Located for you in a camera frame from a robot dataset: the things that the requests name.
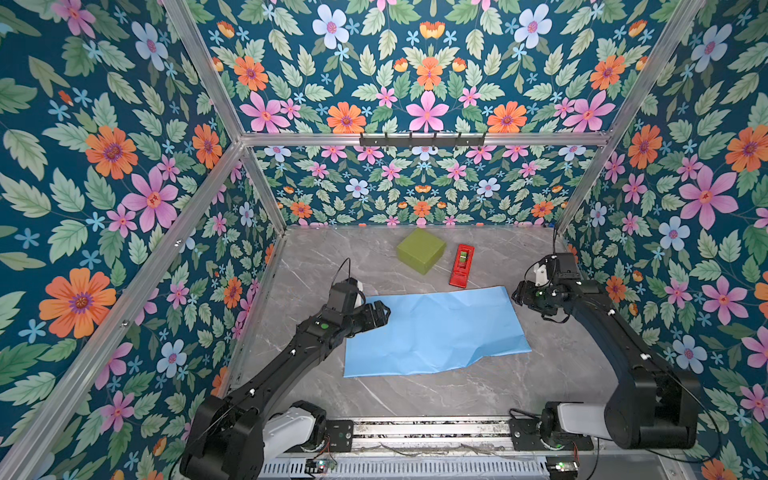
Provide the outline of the light blue wrapping paper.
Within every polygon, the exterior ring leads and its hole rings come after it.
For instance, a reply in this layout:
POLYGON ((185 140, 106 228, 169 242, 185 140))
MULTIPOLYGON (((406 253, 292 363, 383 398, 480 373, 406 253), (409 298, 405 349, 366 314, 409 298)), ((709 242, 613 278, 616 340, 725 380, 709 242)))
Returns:
POLYGON ((369 299, 388 323, 346 341, 346 378, 436 374, 531 351, 503 286, 369 299))

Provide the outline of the green gift box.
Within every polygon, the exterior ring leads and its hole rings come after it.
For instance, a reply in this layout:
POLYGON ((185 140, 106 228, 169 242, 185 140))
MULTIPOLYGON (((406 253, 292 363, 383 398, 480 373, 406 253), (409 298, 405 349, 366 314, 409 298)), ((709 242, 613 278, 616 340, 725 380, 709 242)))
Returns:
POLYGON ((397 258, 414 271, 426 275, 440 260, 446 242, 425 229, 415 229, 396 247, 397 258))

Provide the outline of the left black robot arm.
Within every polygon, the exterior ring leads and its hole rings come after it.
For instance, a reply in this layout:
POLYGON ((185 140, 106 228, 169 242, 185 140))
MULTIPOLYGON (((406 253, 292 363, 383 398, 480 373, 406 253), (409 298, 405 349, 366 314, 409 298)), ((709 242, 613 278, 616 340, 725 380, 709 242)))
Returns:
POLYGON ((275 407, 347 338, 388 324, 391 309, 366 301, 350 277, 330 288, 320 310, 299 323, 287 346, 258 374, 196 410, 179 473, 188 479, 256 479, 265 463, 293 447, 324 438, 325 411, 297 402, 275 407))

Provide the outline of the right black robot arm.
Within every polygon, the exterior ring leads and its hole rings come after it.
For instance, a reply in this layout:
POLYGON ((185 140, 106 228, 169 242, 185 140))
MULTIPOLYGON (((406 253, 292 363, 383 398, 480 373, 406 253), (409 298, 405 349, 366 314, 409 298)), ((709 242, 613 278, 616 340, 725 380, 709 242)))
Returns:
POLYGON ((618 384, 604 404, 550 401, 538 421, 539 436, 607 439, 626 450, 692 448, 701 411, 695 374, 674 367, 653 352, 618 312, 595 280, 582 277, 574 255, 541 258, 512 294, 512 300, 553 321, 562 312, 593 338, 618 384))

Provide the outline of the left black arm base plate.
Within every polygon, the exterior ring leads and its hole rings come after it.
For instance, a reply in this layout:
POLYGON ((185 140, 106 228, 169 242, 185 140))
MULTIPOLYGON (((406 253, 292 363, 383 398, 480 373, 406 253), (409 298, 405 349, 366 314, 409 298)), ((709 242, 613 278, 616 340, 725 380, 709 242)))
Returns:
POLYGON ((352 420, 322 420, 315 424, 311 452, 349 453, 352 451, 355 423, 352 420))

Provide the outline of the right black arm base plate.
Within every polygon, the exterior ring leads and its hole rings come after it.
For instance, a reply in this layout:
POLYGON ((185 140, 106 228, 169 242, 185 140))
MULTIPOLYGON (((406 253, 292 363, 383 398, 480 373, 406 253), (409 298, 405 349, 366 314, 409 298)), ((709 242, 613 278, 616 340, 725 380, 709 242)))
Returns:
POLYGON ((589 452, 595 449, 595 443, 587 436, 558 431, 543 435, 540 422, 533 418, 512 417, 508 426, 515 451, 589 452))

